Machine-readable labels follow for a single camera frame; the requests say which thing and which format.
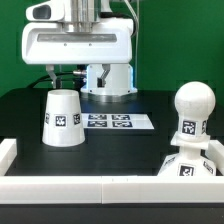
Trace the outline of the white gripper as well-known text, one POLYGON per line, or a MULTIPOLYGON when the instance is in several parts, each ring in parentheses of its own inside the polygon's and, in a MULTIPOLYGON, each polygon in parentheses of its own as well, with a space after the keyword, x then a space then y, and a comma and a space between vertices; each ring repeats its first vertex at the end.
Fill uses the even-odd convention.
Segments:
POLYGON ((97 86, 104 87, 109 64, 132 59, 131 19, 109 18, 94 24, 90 33, 66 33, 60 23, 29 23, 22 34, 22 58, 27 64, 46 65, 56 89, 54 65, 103 64, 97 86))

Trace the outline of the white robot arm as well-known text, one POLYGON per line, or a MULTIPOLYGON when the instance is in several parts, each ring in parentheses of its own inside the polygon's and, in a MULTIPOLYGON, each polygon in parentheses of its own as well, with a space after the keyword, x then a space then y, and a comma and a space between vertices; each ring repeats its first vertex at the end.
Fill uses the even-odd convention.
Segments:
POLYGON ((101 102, 119 102, 137 93, 133 84, 131 38, 138 19, 114 13, 110 0, 47 0, 26 9, 22 58, 44 65, 53 81, 56 65, 83 65, 81 93, 101 102))

